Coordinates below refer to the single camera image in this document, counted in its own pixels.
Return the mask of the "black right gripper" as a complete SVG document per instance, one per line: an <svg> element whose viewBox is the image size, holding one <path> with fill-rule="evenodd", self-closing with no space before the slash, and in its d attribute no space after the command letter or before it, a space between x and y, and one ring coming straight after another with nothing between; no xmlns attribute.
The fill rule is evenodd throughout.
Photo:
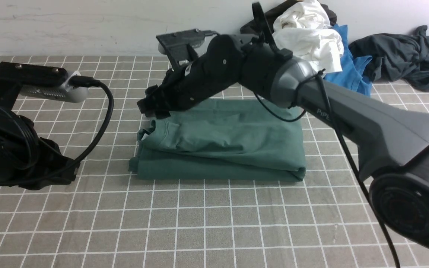
<svg viewBox="0 0 429 268"><path fill-rule="evenodd" d="M214 37L204 55L183 66L176 64L161 85L146 89L145 98L137 102L140 112L164 119L170 112L187 111L235 83L257 94L257 83L241 77L247 52L257 39L248 34Z"/></svg>

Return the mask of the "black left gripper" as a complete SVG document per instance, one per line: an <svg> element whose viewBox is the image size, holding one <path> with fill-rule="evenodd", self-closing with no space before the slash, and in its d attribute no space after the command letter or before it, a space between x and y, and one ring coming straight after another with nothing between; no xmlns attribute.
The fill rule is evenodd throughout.
<svg viewBox="0 0 429 268"><path fill-rule="evenodd" d="M58 144L37 135L33 121L0 107L0 186L41 190L68 185L80 167L71 163Z"/></svg>

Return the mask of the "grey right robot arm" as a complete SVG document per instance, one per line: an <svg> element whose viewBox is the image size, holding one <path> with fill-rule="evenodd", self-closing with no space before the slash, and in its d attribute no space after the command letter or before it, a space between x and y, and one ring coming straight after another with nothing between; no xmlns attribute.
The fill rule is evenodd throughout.
<svg viewBox="0 0 429 268"><path fill-rule="evenodd" d="M275 46L271 35L214 33L207 51L196 56L203 38L167 34L169 45L184 45L182 66L157 37L174 64L160 86L137 102L142 114L158 119L187 111L234 83L280 108L298 106L336 132L347 159L344 138L357 145L361 184L373 178L366 198L388 242L386 227L429 249L429 113L406 111L324 81L320 71Z"/></svg>

